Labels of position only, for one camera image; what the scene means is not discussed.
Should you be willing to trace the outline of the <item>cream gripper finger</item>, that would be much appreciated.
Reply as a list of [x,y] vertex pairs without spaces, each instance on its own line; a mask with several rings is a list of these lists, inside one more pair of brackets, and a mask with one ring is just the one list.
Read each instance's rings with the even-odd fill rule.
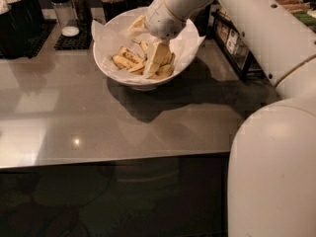
[[143,70],[143,76],[150,79],[150,76],[158,70],[164,59],[171,53],[167,41],[159,40],[148,45],[147,61]]
[[130,38],[136,38],[141,34],[145,34],[147,28],[145,26],[145,16],[140,15],[127,29],[127,35]]

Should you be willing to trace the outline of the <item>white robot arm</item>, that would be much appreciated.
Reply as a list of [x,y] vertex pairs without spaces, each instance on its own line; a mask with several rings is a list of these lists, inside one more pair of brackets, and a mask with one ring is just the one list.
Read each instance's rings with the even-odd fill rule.
[[[211,1],[153,0],[131,26],[171,40]],[[276,96],[231,144],[228,237],[316,237],[316,34],[276,0],[216,1]]]

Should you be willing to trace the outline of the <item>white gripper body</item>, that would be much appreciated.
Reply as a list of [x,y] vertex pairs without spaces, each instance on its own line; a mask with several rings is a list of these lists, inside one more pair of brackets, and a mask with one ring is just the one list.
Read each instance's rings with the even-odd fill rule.
[[174,16],[164,0],[153,0],[145,13],[145,28],[162,40],[175,39],[185,26],[186,22]]

